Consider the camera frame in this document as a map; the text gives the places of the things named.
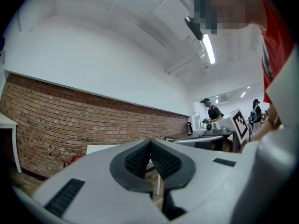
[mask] ceiling light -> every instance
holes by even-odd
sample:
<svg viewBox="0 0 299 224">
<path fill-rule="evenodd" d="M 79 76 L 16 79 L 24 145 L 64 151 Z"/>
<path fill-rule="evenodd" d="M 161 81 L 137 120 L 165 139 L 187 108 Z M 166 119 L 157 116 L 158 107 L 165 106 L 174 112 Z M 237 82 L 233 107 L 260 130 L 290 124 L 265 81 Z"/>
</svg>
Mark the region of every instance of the ceiling light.
<svg viewBox="0 0 299 224">
<path fill-rule="evenodd" d="M 206 52 L 207 55 L 209 56 L 210 59 L 210 63 L 211 65 L 214 64 L 215 61 L 215 56 L 214 56 L 214 52 L 213 52 L 213 48 L 212 48 L 212 44 L 209 38 L 209 35 L 207 33 L 204 34 L 204 39 L 202 40 L 204 42 L 204 45 L 206 47 Z"/>
</svg>

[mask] red object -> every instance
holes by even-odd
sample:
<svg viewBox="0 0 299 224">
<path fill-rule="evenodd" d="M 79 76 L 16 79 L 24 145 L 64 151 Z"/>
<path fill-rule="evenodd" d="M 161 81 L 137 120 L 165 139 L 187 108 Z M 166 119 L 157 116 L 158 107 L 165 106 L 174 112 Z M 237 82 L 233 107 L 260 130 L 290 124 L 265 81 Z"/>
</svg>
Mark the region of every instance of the red object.
<svg viewBox="0 0 299 224">
<path fill-rule="evenodd" d="M 83 156 L 74 156 L 72 159 L 71 159 L 71 163 L 73 163 L 74 161 L 77 161 L 79 158 L 81 158 Z"/>
<path fill-rule="evenodd" d="M 70 163 L 67 163 L 65 162 L 64 163 L 64 168 L 66 168 L 67 166 L 69 166 L 71 163 L 73 163 L 74 161 L 77 161 L 79 158 L 81 158 L 83 156 L 74 156 L 72 159 L 71 159 L 71 162 Z"/>
<path fill-rule="evenodd" d="M 272 72 L 272 77 L 270 77 L 265 70 L 265 64 L 262 59 L 264 90 L 266 91 L 289 58 L 295 46 L 295 41 L 280 14 L 278 14 L 267 0 L 262 0 L 262 2 L 267 17 L 267 30 L 261 30 L 261 32 Z M 264 102 L 272 103 L 266 92 L 264 92 Z"/>
</svg>

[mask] person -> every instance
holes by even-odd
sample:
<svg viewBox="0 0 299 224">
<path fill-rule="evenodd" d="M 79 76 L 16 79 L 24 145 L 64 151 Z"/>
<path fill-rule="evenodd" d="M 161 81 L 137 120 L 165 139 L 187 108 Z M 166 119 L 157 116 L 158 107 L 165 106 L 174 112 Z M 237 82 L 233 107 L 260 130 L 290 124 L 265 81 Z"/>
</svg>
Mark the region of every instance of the person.
<svg viewBox="0 0 299 224">
<path fill-rule="evenodd" d="M 262 126 L 262 119 L 264 117 L 266 117 L 265 114 L 263 114 L 260 106 L 258 105 L 260 102 L 258 101 L 258 99 L 255 99 L 252 103 L 252 111 L 250 112 L 250 124 L 254 130 L 254 132 L 256 132 L 257 130 L 259 130 Z"/>
<path fill-rule="evenodd" d="M 214 106 L 210 99 L 205 98 L 204 100 L 201 101 L 201 103 L 204 103 L 205 107 L 208 107 L 208 115 L 210 117 L 210 123 L 216 122 L 218 120 L 220 120 L 224 114 L 222 114 L 222 112 L 218 109 L 218 107 Z"/>
<path fill-rule="evenodd" d="M 263 41 L 262 68 L 264 102 L 270 104 L 266 123 L 254 135 L 260 140 L 281 124 L 277 111 L 265 92 L 278 75 L 295 46 L 287 25 L 269 0 L 206 0 L 203 8 L 212 8 L 199 15 L 208 23 L 214 16 L 223 29 L 241 29 L 249 24 L 260 28 Z"/>
</svg>

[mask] table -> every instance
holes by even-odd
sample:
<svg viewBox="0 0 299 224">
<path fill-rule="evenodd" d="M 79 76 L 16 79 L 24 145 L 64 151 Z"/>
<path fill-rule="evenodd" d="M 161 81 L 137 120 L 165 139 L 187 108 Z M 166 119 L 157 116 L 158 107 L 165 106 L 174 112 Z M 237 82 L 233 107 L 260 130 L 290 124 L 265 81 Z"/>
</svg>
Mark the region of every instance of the table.
<svg viewBox="0 0 299 224">
<path fill-rule="evenodd" d="M 195 139 L 198 138 L 201 133 L 191 133 L 191 135 L 188 135 L 187 133 L 177 133 L 173 135 L 169 135 L 165 137 L 166 141 L 170 140 L 179 140 L 179 139 Z"/>
<path fill-rule="evenodd" d="M 204 128 L 204 129 L 194 129 L 193 130 L 194 133 L 199 133 L 199 132 L 204 132 L 204 131 L 206 131 L 206 128 Z"/>
<path fill-rule="evenodd" d="M 113 145 L 87 145 L 86 154 L 91 154 L 93 152 L 101 151 L 110 147 L 118 146 L 119 144 Z"/>
<path fill-rule="evenodd" d="M 17 166 L 18 172 L 21 173 L 21 166 L 19 162 L 19 156 L 17 151 L 16 142 L 16 127 L 18 123 L 6 117 L 4 114 L 0 113 L 0 129 L 12 129 L 12 141 L 13 141 L 13 151 L 14 151 L 14 161 Z"/>
</svg>

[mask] white wall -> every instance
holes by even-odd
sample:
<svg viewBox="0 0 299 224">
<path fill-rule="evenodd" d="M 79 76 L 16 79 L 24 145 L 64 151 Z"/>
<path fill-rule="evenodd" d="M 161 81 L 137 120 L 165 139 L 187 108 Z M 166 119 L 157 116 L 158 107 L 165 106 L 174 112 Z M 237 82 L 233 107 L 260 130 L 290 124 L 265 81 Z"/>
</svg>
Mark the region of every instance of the white wall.
<svg viewBox="0 0 299 224">
<path fill-rule="evenodd" d="M 133 104 L 189 115 L 186 88 L 126 38 L 53 16 L 7 47 L 9 72 Z"/>
<path fill-rule="evenodd" d="M 26 0 L 8 24 L 3 34 L 5 55 L 0 58 L 0 96 L 6 80 L 6 64 L 2 64 L 2 59 L 6 62 L 9 51 L 14 49 L 19 38 L 26 36 L 37 24 L 45 21 L 51 15 L 51 2 L 52 0 Z"/>
<path fill-rule="evenodd" d="M 247 99 L 240 100 L 240 101 L 237 101 L 237 102 L 228 102 L 228 103 L 222 104 L 222 105 L 219 104 L 219 105 L 216 105 L 216 106 L 225 115 L 229 115 L 232 111 L 239 108 L 242 115 L 244 116 L 245 120 L 248 120 L 250 112 L 252 111 L 253 100 L 256 99 L 256 98 L 260 102 L 259 106 L 260 106 L 262 112 L 265 113 L 265 110 L 267 110 L 269 108 L 269 104 L 263 102 L 263 95 L 247 98 Z"/>
</svg>

